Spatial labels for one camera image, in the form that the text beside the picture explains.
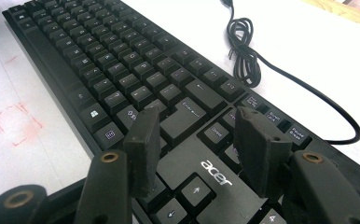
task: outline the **black cable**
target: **black cable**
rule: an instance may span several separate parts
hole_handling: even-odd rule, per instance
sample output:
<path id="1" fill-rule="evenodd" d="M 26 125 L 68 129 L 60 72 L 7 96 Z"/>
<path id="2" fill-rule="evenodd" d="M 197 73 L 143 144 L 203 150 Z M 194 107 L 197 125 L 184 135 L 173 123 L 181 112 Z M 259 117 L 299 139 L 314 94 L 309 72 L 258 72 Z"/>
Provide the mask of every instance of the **black cable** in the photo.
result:
<path id="1" fill-rule="evenodd" d="M 296 82 L 298 85 L 310 91 L 311 93 L 319 97 L 321 100 L 332 106 L 352 125 L 355 132 L 353 138 L 347 140 L 325 140 L 328 144 L 349 145 L 358 142 L 360 140 L 360 126 L 352 118 L 352 116 L 348 112 L 346 112 L 341 106 L 339 106 L 337 103 L 335 103 L 333 100 L 331 100 L 329 97 L 327 97 L 320 91 L 316 90 L 314 87 L 271 64 L 260 54 L 258 54 L 258 52 L 251 49 L 249 47 L 249 44 L 253 37 L 254 31 L 252 21 L 247 18 L 240 18 L 234 20 L 233 17 L 235 9 L 232 4 L 232 0 L 222 0 L 222 2 L 224 5 L 232 9 L 231 17 L 227 25 L 227 35 L 229 43 L 232 47 L 229 52 L 229 58 L 231 59 L 234 52 L 237 55 L 233 69 L 233 75 L 241 82 L 243 82 L 246 86 L 250 88 L 256 87 L 261 80 L 261 70 L 257 61 L 257 59 L 259 59 L 273 71 Z"/>

